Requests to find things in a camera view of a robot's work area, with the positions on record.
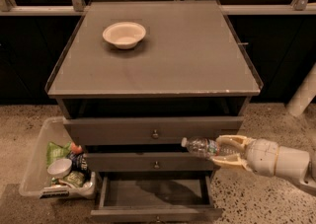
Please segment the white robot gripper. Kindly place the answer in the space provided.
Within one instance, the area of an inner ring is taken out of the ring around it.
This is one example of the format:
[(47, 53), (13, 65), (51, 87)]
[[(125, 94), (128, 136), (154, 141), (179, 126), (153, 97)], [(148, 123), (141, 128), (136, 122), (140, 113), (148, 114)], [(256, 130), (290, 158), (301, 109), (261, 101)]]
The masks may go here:
[(211, 161), (223, 169), (240, 169), (254, 174), (272, 177), (275, 174), (277, 143), (243, 136), (243, 135), (220, 135), (216, 139), (220, 153), (244, 153), (246, 160), (240, 154), (228, 156), (213, 156)]

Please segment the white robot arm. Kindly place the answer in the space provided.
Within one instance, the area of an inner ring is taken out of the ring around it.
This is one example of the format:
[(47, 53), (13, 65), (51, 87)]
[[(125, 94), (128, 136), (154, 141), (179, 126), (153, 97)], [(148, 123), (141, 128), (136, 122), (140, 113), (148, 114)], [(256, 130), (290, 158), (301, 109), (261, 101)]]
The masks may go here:
[[(303, 114), (316, 96), (316, 64), (313, 65), (297, 89), (287, 111), (293, 116)], [(218, 155), (211, 161), (228, 169), (244, 169), (265, 177), (278, 177), (289, 181), (299, 189), (316, 194), (315, 154), (288, 148), (266, 139), (253, 139), (242, 135), (222, 135), (216, 139), (219, 145), (235, 147), (240, 153)]]

